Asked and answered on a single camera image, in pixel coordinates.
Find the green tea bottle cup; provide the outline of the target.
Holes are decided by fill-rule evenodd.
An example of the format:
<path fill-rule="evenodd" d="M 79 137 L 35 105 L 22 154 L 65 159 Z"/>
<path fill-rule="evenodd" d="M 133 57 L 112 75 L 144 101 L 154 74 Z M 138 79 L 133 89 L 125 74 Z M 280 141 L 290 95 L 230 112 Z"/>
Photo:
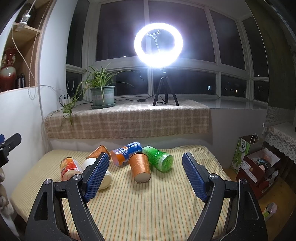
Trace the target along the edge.
<path fill-rule="evenodd" d="M 149 164 L 161 172 L 167 172 L 173 166 L 174 158 L 171 154 L 151 146 L 144 147 L 142 152 L 147 155 Z"/>

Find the red orange juice bottle cup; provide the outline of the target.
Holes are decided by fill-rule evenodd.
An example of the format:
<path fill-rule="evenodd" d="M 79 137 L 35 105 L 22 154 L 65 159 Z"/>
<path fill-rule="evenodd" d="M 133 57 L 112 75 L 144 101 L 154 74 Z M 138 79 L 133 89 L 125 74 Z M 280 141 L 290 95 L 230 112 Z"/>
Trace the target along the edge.
<path fill-rule="evenodd" d="M 61 181 L 68 181 L 76 174 L 82 174 L 82 169 L 72 157 L 66 157 L 60 164 Z"/>

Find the white plastic cup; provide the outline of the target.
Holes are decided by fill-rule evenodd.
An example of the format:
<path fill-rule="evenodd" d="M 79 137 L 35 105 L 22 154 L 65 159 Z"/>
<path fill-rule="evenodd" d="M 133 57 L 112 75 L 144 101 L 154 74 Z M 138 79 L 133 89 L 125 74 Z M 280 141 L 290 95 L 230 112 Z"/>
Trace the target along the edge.
<path fill-rule="evenodd" d="M 82 164 L 82 171 L 83 171 L 83 176 L 86 176 L 87 173 L 89 173 L 89 168 L 92 167 L 92 165 L 95 163 L 96 158 L 91 157 L 91 158 L 87 158 L 83 164 Z M 106 170 L 106 172 L 104 173 L 104 177 L 100 182 L 100 186 L 98 187 L 98 190 L 104 190 L 106 188 L 108 188 L 111 185 L 112 182 L 112 175 L 111 173 Z"/>

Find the orange patterned cup far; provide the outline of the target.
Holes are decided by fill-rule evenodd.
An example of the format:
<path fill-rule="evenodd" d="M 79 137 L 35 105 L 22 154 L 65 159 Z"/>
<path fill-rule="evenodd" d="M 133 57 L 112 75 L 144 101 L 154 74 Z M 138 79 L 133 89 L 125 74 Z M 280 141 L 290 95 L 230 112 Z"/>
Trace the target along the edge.
<path fill-rule="evenodd" d="M 89 154 L 86 159 L 90 159 L 90 158 L 95 158 L 97 159 L 101 153 L 106 153 L 108 155 L 109 160 L 111 159 L 111 155 L 110 152 L 108 151 L 108 149 L 103 146 L 100 145 L 97 149 L 95 149 L 91 154 Z"/>

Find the orange patterned cup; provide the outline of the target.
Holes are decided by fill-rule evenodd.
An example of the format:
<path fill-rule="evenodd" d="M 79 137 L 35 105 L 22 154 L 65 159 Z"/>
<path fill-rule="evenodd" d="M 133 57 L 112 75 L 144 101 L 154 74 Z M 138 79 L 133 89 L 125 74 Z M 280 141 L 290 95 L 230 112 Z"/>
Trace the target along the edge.
<path fill-rule="evenodd" d="M 111 159 L 111 155 L 110 152 L 108 151 L 108 149 L 103 146 L 100 145 L 97 149 L 95 149 L 91 154 L 89 154 L 86 159 L 90 159 L 90 158 L 95 158 L 97 159 L 101 153 L 106 153 L 108 155 L 109 160 Z"/>
<path fill-rule="evenodd" d="M 135 153 L 130 156 L 129 165 L 132 175 L 137 183 L 148 182 L 151 178 L 148 156 L 144 153 Z"/>

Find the blue orange soda bottle cup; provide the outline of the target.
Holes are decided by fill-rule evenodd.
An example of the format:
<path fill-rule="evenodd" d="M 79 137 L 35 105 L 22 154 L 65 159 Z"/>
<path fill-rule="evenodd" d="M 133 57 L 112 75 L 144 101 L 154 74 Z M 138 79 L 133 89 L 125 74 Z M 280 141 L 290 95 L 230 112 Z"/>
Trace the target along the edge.
<path fill-rule="evenodd" d="M 124 147 L 112 150 L 110 155 L 113 163 L 120 167 L 129 160 L 130 156 L 140 152 L 142 152 L 141 144 L 139 142 L 132 142 Z"/>

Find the orange patterned cup near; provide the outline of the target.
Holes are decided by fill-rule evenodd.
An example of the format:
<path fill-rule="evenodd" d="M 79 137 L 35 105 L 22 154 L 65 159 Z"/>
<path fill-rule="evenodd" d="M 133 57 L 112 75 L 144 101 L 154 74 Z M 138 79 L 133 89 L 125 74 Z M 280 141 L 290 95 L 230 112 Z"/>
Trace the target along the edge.
<path fill-rule="evenodd" d="M 148 182 L 151 178 L 148 156 L 144 153 L 135 153 L 130 156 L 129 165 L 132 175 L 137 183 Z"/>

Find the red box with items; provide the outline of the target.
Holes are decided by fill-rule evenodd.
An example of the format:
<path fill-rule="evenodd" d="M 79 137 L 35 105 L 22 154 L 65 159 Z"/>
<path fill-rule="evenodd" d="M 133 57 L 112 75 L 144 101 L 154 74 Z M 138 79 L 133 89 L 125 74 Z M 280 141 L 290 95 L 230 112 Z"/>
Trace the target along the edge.
<path fill-rule="evenodd" d="M 243 158 L 236 180 L 246 179 L 259 200 L 278 177 L 279 161 L 280 158 L 267 148 L 249 154 Z"/>

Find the black small bottle on shelf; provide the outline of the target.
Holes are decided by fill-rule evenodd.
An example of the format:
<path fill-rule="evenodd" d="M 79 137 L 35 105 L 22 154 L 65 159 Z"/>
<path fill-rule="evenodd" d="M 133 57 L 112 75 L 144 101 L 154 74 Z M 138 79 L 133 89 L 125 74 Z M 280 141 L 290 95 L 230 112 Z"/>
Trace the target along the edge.
<path fill-rule="evenodd" d="M 26 87 L 26 80 L 24 73 L 21 73 L 17 76 L 15 81 L 15 88 L 24 88 Z"/>

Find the red white ceramic vase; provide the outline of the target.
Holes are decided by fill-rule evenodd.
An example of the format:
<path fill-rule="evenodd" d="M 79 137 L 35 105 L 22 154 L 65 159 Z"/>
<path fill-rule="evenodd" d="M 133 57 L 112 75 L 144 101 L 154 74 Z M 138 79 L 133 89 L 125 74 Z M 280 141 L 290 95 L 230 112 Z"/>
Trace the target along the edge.
<path fill-rule="evenodd" d="M 15 88 L 16 69 L 16 48 L 10 47 L 4 51 L 1 60 L 1 92 Z"/>

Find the white power strip with chargers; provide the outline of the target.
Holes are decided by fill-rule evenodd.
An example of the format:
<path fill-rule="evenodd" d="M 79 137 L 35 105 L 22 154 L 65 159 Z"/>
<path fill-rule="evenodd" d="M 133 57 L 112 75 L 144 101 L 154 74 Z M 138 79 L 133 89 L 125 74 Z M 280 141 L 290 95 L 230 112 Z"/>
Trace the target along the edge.
<path fill-rule="evenodd" d="M 72 108 L 73 107 L 73 102 L 72 98 L 69 98 L 68 96 L 62 94 L 59 96 L 58 102 L 60 104 L 59 110 L 63 108 Z"/>

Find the striped yellow cushion cover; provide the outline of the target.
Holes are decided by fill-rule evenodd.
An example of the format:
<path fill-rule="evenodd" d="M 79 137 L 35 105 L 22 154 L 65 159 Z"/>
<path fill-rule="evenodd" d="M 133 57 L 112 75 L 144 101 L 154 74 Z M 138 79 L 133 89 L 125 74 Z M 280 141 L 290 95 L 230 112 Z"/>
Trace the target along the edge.
<path fill-rule="evenodd" d="M 190 152 L 199 164 L 224 180 L 231 180 L 215 156 L 204 146 L 187 145 L 161 149 L 174 157 L 168 173 L 151 167 L 151 179 L 134 181 L 129 165 L 110 162 L 112 183 L 97 192 L 88 208 L 105 240 L 187 240 L 204 207 L 197 198 L 182 166 Z M 90 152 L 53 150 L 45 154 L 24 176 L 11 195 L 11 203 L 25 222 L 46 178 L 60 181 L 60 162 L 73 157 L 80 166 Z"/>

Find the white lace table cloth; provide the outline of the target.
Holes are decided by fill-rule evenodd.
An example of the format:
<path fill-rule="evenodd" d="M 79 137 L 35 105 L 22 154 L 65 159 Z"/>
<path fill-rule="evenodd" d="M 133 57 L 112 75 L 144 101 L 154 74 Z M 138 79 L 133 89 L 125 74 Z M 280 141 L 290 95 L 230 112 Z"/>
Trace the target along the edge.
<path fill-rule="evenodd" d="M 295 126 L 291 123 L 268 126 L 266 127 L 263 136 L 265 142 L 270 146 L 274 146 L 295 163 Z"/>

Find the beige plaid windowsill cloth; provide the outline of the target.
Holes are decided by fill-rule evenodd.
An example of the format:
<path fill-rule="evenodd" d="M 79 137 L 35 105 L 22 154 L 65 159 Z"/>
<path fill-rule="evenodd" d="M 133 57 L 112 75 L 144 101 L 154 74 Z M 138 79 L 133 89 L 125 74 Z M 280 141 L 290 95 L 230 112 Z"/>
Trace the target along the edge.
<path fill-rule="evenodd" d="M 67 115 L 61 110 L 45 118 L 45 131 L 53 139 L 154 138 L 208 133 L 210 108 L 194 100 L 152 105 L 119 101 L 110 108 L 92 109 L 81 104 Z"/>

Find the wooden wall shelf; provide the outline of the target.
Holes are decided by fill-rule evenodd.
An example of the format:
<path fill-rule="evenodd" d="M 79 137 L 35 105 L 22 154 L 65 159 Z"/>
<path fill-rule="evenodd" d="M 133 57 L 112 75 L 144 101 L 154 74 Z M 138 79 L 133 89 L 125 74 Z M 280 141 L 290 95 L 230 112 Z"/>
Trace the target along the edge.
<path fill-rule="evenodd" d="M 16 48 L 16 78 L 24 73 L 26 87 L 39 84 L 39 61 L 41 43 L 55 1 L 24 1 L 16 12 L 13 22 L 8 24 L 8 36 L 4 38 L 4 50 Z"/>

